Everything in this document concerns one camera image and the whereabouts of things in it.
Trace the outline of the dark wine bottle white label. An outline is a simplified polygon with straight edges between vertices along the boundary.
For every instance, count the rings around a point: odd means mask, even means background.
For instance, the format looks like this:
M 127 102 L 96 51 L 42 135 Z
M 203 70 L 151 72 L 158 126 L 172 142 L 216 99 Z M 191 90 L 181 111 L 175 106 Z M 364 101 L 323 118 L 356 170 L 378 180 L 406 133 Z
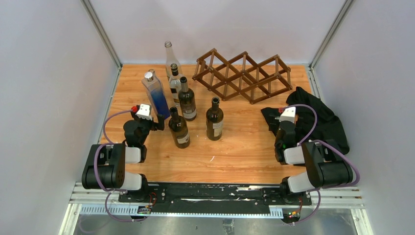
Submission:
M 190 145 L 190 135 L 186 120 L 183 116 L 179 115 L 177 107 L 171 107 L 169 109 L 171 118 L 168 122 L 168 127 L 172 134 L 175 145 L 178 148 L 184 149 Z

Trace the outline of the dark wine bottle silver neck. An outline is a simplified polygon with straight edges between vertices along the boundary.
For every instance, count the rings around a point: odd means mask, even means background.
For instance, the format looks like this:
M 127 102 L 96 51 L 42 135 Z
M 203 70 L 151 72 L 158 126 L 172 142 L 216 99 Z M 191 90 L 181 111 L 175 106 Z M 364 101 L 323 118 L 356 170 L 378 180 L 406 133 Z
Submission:
M 187 121 L 193 121 L 197 116 L 194 91 L 188 87 L 185 76 L 180 78 L 180 84 L 181 90 L 179 91 L 178 97 L 183 117 Z

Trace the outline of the blue square bottle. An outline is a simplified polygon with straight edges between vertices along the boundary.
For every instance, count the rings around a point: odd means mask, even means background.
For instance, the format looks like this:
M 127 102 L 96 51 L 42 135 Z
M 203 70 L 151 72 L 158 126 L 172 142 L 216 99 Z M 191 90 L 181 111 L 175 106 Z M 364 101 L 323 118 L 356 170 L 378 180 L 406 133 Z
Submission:
M 155 70 L 150 69 L 144 74 L 142 84 L 145 87 L 149 101 L 156 115 L 162 115 L 164 119 L 170 117 L 168 104 L 166 101 L 163 85 L 156 76 Z

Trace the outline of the clear whisky bottle black label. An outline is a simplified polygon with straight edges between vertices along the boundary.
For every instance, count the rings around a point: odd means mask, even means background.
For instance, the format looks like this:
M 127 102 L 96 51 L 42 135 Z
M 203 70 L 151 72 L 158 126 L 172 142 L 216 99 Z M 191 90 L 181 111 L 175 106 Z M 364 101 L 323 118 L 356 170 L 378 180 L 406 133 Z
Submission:
M 171 68 L 171 76 L 169 77 L 169 87 L 170 87 L 170 90 L 173 96 L 174 104 L 175 106 L 179 107 L 180 106 L 179 92 L 181 90 L 180 78 L 182 75 L 179 73 L 177 64 L 175 63 L 171 64 L 170 68 Z

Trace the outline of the clear bottle with dark label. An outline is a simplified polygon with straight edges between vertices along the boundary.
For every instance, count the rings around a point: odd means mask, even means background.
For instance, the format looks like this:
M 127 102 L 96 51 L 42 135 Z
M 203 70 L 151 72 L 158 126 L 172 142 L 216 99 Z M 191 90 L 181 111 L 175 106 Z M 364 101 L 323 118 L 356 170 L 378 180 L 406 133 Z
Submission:
M 165 70 L 166 70 L 167 78 L 171 76 L 171 64 L 176 64 L 178 67 L 179 74 L 182 74 L 182 67 L 181 67 L 180 62 L 178 61 L 178 59 L 176 58 L 174 54 L 172 43 L 170 41 L 166 41 L 164 43 L 164 47 L 166 50 Z

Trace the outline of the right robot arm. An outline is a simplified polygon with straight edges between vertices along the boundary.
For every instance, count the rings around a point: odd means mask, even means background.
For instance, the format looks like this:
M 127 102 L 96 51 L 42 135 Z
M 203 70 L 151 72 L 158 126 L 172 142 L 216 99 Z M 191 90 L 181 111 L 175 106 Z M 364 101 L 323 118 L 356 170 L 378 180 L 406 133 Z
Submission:
M 296 143 L 295 124 L 281 121 L 275 140 L 276 160 L 282 165 L 303 165 L 305 172 L 283 178 L 279 197 L 292 204 L 299 195 L 320 188 L 351 186 L 359 181 L 359 173 L 337 149 L 333 140 Z

